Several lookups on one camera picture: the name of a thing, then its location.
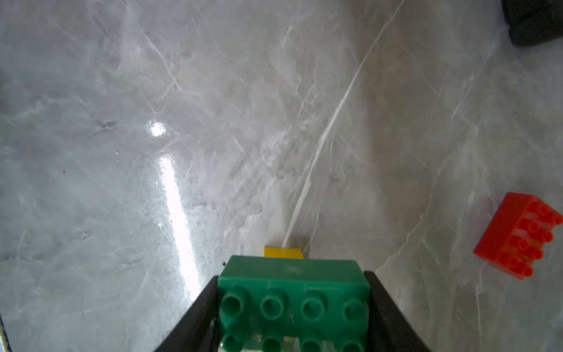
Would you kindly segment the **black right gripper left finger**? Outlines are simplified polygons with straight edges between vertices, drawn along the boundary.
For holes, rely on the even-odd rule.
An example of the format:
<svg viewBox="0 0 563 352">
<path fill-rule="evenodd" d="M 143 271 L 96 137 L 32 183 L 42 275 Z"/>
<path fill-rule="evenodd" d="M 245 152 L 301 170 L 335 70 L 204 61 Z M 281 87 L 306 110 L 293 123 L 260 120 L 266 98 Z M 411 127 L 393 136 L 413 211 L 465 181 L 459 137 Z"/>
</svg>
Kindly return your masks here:
<svg viewBox="0 0 563 352">
<path fill-rule="evenodd" d="M 218 276 L 212 277 L 156 352 L 217 352 L 219 333 Z"/>
</svg>

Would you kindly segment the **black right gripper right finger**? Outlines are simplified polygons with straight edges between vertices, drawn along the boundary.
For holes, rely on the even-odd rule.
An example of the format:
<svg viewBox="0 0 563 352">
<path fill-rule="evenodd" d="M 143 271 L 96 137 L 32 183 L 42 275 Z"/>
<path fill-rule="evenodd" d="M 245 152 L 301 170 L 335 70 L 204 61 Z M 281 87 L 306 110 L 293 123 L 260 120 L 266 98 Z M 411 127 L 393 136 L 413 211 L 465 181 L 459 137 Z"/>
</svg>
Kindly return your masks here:
<svg viewBox="0 0 563 352">
<path fill-rule="evenodd" d="M 364 275 L 371 287 L 366 351 L 430 352 L 375 273 Z"/>
</svg>

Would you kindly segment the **dark green lego brick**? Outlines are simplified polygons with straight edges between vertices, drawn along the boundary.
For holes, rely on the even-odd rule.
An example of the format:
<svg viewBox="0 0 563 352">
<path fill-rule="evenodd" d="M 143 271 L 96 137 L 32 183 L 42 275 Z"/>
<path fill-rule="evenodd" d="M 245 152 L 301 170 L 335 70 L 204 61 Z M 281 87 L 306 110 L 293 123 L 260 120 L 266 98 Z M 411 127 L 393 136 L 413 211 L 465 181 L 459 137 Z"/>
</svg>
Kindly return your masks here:
<svg viewBox="0 0 563 352">
<path fill-rule="evenodd" d="M 233 256 L 218 277 L 224 351 L 366 351 L 370 286 L 352 260 Z"/>
</svg>

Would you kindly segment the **yellow lego brick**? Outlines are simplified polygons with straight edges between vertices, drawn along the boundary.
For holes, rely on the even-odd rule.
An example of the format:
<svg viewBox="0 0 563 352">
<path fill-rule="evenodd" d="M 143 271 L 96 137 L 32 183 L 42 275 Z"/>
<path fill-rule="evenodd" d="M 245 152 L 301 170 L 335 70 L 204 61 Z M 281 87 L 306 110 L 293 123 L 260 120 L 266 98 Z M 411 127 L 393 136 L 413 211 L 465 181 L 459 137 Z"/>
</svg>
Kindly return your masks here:
<svg viewBox="0 0 563 352">
<path fill-rule="evenodd" d="M 299 248 L 265 247 L 263 254 L 265 258 L 304 259 Z"/>
</svg>

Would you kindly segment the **red lego brick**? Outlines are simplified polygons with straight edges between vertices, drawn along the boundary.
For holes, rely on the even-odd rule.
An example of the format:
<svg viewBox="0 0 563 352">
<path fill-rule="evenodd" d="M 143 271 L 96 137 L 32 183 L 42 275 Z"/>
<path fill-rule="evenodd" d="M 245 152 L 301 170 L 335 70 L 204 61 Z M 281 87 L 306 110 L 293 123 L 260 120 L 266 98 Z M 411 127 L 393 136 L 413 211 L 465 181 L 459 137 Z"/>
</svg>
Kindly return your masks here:
<svg viewBox="0 0 563 352">
<path fill-rule="evenodd" d="M 544 257 L 543 246 L 554 240 L 562 215 L 531 194 L 508 192 L 474 249 L 492 267 L 524 280 Z"/>
</svg>

